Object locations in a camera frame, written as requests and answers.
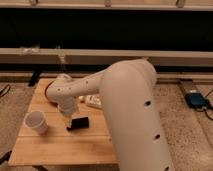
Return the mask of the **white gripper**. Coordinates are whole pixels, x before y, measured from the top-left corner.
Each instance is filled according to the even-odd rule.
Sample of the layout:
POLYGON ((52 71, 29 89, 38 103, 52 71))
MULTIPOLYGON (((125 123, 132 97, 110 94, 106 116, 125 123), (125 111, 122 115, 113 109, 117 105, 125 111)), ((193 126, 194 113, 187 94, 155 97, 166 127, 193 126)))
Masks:
POLYGON ((58 105, 58 110, 63 116, 66 117, 67 127, 71 127, 72 118, 70 117, 78 111, 77 102, 74 99, 68 99, 58 105))

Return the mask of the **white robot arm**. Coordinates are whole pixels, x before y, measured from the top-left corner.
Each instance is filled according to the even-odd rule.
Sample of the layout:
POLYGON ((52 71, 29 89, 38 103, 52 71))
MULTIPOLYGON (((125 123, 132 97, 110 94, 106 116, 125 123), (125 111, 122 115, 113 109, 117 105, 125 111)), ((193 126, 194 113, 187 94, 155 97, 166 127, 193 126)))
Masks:
POLYGON ((156 81, 150 62, 126 60, 77 81, 61 74, 45 94, 64 115, 76 97, 100 96, 120 171, 175 171, 153 98, 156 81))

